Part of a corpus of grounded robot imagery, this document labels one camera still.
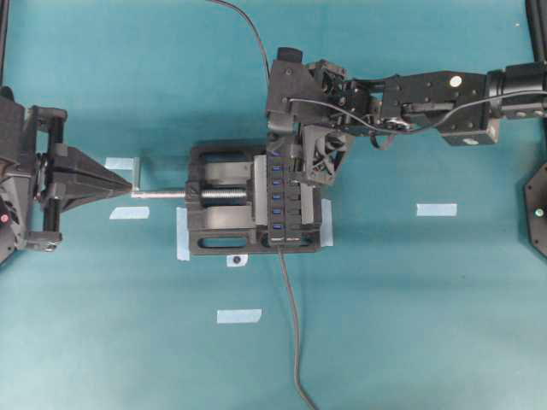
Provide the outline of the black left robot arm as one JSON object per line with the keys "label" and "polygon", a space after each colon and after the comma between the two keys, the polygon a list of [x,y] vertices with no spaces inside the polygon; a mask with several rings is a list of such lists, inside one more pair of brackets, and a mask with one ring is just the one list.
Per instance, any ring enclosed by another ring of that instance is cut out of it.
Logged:
{"label": "black left robot arm", "polygon": [[68,114],[17,103],[1,89],[1,260],[14,252],[51,252],[62,241],[60,216],[122,196],[131,184],[64,142]]}

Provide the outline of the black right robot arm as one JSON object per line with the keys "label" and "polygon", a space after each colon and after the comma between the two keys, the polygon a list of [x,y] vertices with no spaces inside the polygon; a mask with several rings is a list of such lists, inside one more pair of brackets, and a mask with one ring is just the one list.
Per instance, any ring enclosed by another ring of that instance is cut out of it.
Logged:
{"label": "black right robot arm", "polygon": [[305,65],[305,79],[282,97],[290,132],[268,150],[292,184],[313,188],[334,182],[358,137],[376,150],[397,136],[436,131],[451,146],[496,144],[503,119],[546,114],[546,63],[517,64],[487,73],[440,70],[381,79],[350,77],[319,60]]}

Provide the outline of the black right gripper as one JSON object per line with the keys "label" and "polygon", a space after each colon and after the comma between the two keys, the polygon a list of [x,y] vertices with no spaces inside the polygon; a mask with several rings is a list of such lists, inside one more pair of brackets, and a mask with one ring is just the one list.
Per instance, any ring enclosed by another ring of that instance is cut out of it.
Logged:
{"label": "black right gripper", "polygon": [[[320,123],[337,128],[364,128],[376,149],[385,145],[377,139],[380,129],[381,102],[374,97],[385,88],[383,79],[347,79],[346,70],[330,61],[319,60],[306,65],[321,91],[317,99],[300,99],[299,103],[321,108]],[[309,186],[332,185],[347,155],[347,134],[324,126],[300,126],[294,141],[294,176]]]}

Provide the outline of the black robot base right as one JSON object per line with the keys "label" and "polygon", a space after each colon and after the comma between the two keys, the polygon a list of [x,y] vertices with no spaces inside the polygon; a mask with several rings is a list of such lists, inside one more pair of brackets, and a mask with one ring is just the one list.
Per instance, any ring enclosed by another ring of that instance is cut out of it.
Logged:
{"label": "black robot base right", "polygon": [[526,224],[531,245],[546,257],[546,164],[524,185]]}

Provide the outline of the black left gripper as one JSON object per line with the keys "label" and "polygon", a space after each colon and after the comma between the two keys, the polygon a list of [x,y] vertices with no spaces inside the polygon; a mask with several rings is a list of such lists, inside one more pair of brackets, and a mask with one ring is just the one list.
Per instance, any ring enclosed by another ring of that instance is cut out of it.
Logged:
{"label": "black left gripper", "polygon": [[[123,196],[130,183],[79,149],[63,143],[67,112],[59,108],[32,106],[30,122],[37,132],[48,134],[47,150],[37,154],[34,199],[43,211],[42,231],[30,231],[30,250],[55,250],[62,241],[60,215],[87,203]],[[60,199],[50,193],[53,183],[70,184]]]}

